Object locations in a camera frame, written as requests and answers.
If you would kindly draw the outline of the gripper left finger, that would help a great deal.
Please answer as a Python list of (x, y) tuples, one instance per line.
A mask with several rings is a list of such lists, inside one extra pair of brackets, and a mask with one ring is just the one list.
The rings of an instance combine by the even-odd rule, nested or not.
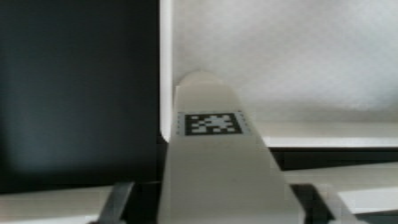
[(158, 193), (158, 181), (115, 183), (97, 219), (87, 224), (156, 224)]

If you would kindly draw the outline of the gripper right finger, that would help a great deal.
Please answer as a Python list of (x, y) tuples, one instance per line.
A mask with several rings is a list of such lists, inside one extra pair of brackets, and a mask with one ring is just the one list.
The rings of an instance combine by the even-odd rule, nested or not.
[(304, 224), (359, 224), (334, 192), (311, 184), (289, 185), (304, 209)]

